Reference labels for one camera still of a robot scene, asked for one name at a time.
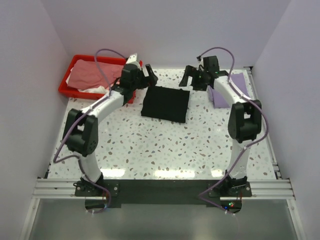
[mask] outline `red tray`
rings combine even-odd
[[[106,64],[115,64],[115,65],[125,65],[126,60],[123,58],[115,58],[115,57],[105,57],[105,56],[98,56],[97,58],[98,62],[106,63]],[[88,62],[94,62],[95,58],[94,56],[90,55],[74,55],[72,58],[72,61],[65,72],[65,75],[60,83],[60,86],[58,88],[59,93],[69,97],[69,98],[79,98],[79,99],[93,99],[97,100],[104,96],[104,94],[100,93],[88,93],[88,92],[79,92],[77,89],[73,87],[68,87],[66,80],[71,72],[71,69],[74,67],[75,63],[78,60],[84,60]],[[136,91],[133,93],[133,97],[128,102],[129,104],[132,104],[134,102],[134,99],[136,97]]]

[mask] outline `black cloth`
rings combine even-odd
[[[161,86],[149,87],[141,115],[177,123],[186,122],[190,91]]]

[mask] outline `speckled pattern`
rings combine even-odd
[[[176,88],[184,69],[155,69],[158,86]],[[249,77],[243,73],[253,97]],[[99,144],[95,151],[105,178],[113,179],[220,179],[229,165],[232,139],[227,125],[229,109],[214,109],[208,93],[191,90],[186,123],[141,116],[146,89],[137,90],[134,104],[126,104],[99,125]],[[56,149],[62,139],[70,109],[82,109],[92,100],[70,98]],[[66,147],[60,156],[71,154]],[[251,148],[248,179],[275,179],[267,142]],[[48,178],[78,179],[81,172],[74,158],[52,164]]]

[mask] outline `red folded cloth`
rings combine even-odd
[[[116,78],[121,76],[123,65],[115,65],[99,62],[99,66],[112,85]],[[68,86],[79,90],[87,90],[103,86],[108,88],[108,84],[102,74],[99,72],[94,61],[76,61],[68,81]]]

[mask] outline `white wall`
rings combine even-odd
[[[0,239],[19,237],[65,111],[69,57],[39,0],[0,1]]]
[[[112,48],[153,66],[195,64],[214,46],[253,66],[290,0],[42,0],[70,55]],[[219,54],[230,66],[228,54]]]
[[[309,240],[320,236],[320,2],[292,0],[253,68],[270,137]]]

